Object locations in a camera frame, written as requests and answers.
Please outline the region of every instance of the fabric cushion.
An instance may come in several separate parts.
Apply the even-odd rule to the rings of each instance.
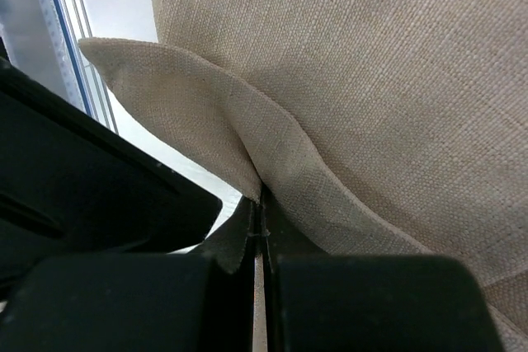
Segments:
[[[334,254],[444,254],[528,350],[528,0],[153,0],[81,49],[152,133]]]

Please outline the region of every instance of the black plastic part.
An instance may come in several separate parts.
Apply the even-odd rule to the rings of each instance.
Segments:
[[[502,351],[483,296],[434,256],[279,260],[282,350]]]
[[[0,350],[249,351],[251,309],[252,284],[203,256],[64,256],[12,295]]]
[[[285,216],[273,194],[262,189],[262,208],[258,216],[262,261],[264,265],[264,294],[266,296],[266,331],[269,352],[284,350],[282,312],[279,302],[278,260],[280,256],[327,256]]]
[[[257,205],[242,197],[233,215],[187,254],[215,260],[229,275],[229,286],[217,300],[223,305],[211,310],[216,312],[211,321],[217,323],[212,326],[220,321],[224,326],[224,337],[213,350],[252,350],[257,213]]]
[[[195,245],[221,209],[1,59],[0,163],[0,276],[58,253]]]

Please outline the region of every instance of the beige fabric upholstery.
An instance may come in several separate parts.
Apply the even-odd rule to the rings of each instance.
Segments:
[[[475,274],[528,350],[528,0],[153,0],[82,51],[151,132],[335,254]]]

